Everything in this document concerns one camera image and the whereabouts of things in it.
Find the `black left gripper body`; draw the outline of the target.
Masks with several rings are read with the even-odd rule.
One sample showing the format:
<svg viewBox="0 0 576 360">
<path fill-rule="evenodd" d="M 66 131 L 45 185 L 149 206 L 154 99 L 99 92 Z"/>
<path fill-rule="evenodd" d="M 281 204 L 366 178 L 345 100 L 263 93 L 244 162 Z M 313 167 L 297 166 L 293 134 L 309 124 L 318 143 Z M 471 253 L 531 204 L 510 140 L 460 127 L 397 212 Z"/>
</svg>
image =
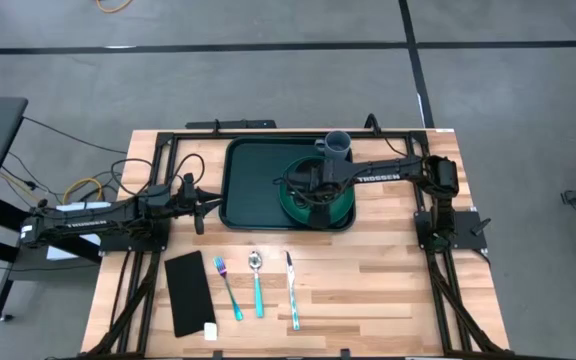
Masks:
<svg viewBox="0 0 576 360">
<path fill-rule="evenodd" d="M 205 203 L 209 200 L 207 192 L 194 186 L 194 176 L 186 173 L 182 178 L 180 207 L 183 215 L 205 216 Z"/>
</svg>

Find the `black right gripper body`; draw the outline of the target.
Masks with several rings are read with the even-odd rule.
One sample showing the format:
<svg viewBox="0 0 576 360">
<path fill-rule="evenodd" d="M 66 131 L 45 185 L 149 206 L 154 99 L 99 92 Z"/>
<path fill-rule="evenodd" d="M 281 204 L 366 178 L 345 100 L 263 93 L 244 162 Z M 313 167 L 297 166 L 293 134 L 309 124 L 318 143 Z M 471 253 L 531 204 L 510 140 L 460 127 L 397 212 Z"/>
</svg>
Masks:
<svg viewBox="0 0 576 360">
<path fill-rule="evenodd" d="M 303 201 L 333 201 L 337 186 L 325 184 L 322 162 L 298 162 L 285 171 L 286 193 Z"/>
</svg>

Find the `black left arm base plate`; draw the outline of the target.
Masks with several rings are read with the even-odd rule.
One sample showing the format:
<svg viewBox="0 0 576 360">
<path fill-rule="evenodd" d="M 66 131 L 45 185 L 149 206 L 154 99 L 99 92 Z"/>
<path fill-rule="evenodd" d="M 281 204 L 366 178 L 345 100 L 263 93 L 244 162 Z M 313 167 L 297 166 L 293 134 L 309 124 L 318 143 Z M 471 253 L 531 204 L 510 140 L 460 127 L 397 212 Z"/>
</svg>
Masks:
<svg viewBox="0 0 576 360">
<path fill-rule="evenodd" d="M 167 248 L 169 232 L 169 220 L 140 220 L 98 236 L 100 249 L 105 252 L 156 252 Z"/>
</svg>

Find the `dark green serving tray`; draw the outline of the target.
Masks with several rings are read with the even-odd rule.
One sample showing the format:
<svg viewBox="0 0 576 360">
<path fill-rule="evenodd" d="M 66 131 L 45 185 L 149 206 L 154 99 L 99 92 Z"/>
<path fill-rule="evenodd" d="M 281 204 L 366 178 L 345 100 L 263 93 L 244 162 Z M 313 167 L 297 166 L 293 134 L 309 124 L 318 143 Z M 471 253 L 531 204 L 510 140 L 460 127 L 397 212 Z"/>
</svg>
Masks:
<svg viewBox="0 0 576 360">
<path fill-rule="evenodd" d="M 321 154 L 318 137 L 247 136 L 226 149 L 219 217 L 227 227 L 245 230 L 308 231 L 280 203 L 273 180 L 293 162 Z"/>
</svg>

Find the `black cloth napkin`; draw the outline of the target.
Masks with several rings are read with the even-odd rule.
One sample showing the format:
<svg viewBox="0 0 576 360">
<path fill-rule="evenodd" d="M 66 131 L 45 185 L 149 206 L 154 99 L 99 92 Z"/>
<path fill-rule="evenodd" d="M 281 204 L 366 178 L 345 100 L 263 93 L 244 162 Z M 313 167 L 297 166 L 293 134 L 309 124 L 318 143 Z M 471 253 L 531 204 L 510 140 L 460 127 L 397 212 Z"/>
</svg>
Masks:
<svg viewBox="0 0 576 360">
<path fill-rule="evenodd" d="M 202 253 L 194 251 L 164 263 L 176 338 L 204 330 L 216 323 Z"/>
</svg>

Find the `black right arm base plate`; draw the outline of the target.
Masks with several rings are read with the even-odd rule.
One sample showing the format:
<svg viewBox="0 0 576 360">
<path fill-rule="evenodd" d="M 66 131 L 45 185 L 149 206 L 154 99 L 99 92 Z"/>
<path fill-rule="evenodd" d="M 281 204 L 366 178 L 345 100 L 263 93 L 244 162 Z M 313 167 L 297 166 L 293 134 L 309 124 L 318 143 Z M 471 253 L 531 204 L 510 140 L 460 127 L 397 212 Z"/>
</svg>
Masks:
<svg viewBox="0 0 576 360">
<path fill-rule="evenodd" d="M 484 228 L 491 222 L 489 218 L 482 220 L 478 212 L 457 211 L 455 213 L 456 234 L 451 238 L 435 235 L 430 212 L 414 214 L 418 244 L 422 249 L 443 252 L 448 247 L 453 249 L 481 250 L 487 247 Z"/>
</svg>

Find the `black power strip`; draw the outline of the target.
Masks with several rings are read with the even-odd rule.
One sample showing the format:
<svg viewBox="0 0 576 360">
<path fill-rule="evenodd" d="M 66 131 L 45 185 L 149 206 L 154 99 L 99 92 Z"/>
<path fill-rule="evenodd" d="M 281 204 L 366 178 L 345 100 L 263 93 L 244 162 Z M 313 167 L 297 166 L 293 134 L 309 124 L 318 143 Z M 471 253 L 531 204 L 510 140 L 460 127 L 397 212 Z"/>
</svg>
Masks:
<svg viewBox="0 0 576 360">
<path fill-rule="evenodd" d="M 186 129 L 210 129 L 211 131 L 219 131 L 222 129 L 264 129 L 277 127 L 274 120 L 233 120 L 233 121 L 220 121 L 218 119 L 205 122 L 188 122 L 185 125 Z"/>
</svg>

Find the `grey mug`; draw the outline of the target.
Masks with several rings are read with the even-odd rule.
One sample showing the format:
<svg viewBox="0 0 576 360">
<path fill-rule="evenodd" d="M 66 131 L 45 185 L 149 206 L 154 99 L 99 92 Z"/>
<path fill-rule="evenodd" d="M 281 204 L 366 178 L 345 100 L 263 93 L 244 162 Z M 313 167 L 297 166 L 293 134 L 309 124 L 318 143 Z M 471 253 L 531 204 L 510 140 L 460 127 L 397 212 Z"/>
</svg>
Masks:
<svg viewBox="0 0 576 360">
<path fill-rule="evenodd" d="M 314 142 L 315 148 L 325 157 L 345 160 L 351 147 L 351 137 L 344 131 L 331 131 Z"/>
</svg>

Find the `iridescent fork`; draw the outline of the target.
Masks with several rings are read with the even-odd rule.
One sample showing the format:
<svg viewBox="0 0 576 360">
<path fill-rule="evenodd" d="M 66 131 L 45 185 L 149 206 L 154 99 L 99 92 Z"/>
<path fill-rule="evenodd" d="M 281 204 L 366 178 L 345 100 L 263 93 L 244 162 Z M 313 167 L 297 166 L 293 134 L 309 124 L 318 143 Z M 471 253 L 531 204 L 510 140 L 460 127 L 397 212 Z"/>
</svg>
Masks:
<svg viewBox="0 0 576 360">
<path fill-rule="evenodd" d="M 242 311 L 241 311 L 241 308 L 240 308 L 239 304 L 237 303 L 237 301 L 236 301 L 236 299 L 235 299 L 235 296 L 234 296 L 234 294 L 233 294 L 233 291 L 232 291 L 232 288 L 231 288 L 231 286 L 230 286 L 229 280 L 228 280 L 228 278 L 227 278 L 227 268 L 226 268 L 226 265 L 225 265 L 225 261 L 224 261 L 224 259 L 223 259 L 222 257 L 217 256 L 217 257 L 215 257 L 215 258 L 213 259 L 213 263 L 214 263 L 214 266 L 215 266 L 216 269 L 217 269 L 218 274 L 219 274 L 219 275 L 222 277 L 222 279 L 224 280 L 224 283 L 225 283 L 225 286 L 226 286 L 226 289 L 227 289 L 227 292 L 228 292 L 228 295 L 229 295 L 229 298 L 230 298 L 230 301 L 231 301 L 231 305 L 232 305 L 232 308 L 233 308 L 233 312 L 234 312 L 235 319 L 236 319 L 237 321 L 242 321 L 242 320 L 243 320 L 243 313 L 242 313 Z"/>
</svg>

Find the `green round plate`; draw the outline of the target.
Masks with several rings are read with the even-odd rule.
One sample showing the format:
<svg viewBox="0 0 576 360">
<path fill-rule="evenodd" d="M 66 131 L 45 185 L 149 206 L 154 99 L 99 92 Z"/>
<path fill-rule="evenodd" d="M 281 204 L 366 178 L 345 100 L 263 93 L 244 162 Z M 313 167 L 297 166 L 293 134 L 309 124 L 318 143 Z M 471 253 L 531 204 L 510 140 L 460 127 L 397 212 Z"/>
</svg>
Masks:
<svg viewBox="0 0 576 360">
<path fill-rule="evenodd" d="M 324 160 L 325 157 L 323 156 L 307 156 L 295 160 L 290 165 L 298 162 L 322 162 L 323 164 Z M 286 169 L 284 170 L 284 173 L 280 178 L 277 178 L 273 181 L 275 185 L 279 186 L 279 202 L 284 212 L 290 218 L 292 218 L 294 221 L 302 224 L 305 227 L 311 228 L 309 226 L 310 207 L 312 205 L 318 205 L 318 201 L 316 201 L 315 203 L 311 203 L 287 194 L 286 193 L 287 188 L 285 184 Z M 330 205 L 330 215 L 332 224 L 327 229 L 315 229 L 315 230 L 336 231 L 339 229 L 343 229 L 344 227 L 347 227 L 352 222 L 352 219 L 354 217 L 353 215 L 354 202 L 355 202 L 354 189 L 352 187 L 347 187 L 333 201 L 326 203 Z"/>
</svg>

